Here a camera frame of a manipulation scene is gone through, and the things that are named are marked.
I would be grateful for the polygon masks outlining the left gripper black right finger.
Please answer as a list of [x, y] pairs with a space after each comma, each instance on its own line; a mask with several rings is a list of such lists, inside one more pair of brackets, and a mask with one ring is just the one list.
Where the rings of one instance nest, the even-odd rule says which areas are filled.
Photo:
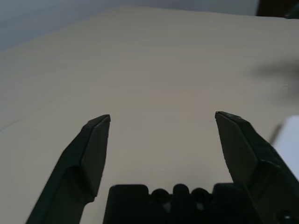
[[263, 224], [299, 222], [299, 181], [277, 151], [243, 118], [216, 112], [224, 159]]

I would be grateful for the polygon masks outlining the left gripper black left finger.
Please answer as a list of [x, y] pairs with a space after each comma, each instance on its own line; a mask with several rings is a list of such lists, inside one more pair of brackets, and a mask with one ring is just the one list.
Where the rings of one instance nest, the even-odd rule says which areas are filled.
[[98, 194], [106, 161], [108, 114], [88, 121], [62, 152], [28, 224], [78, 224]]

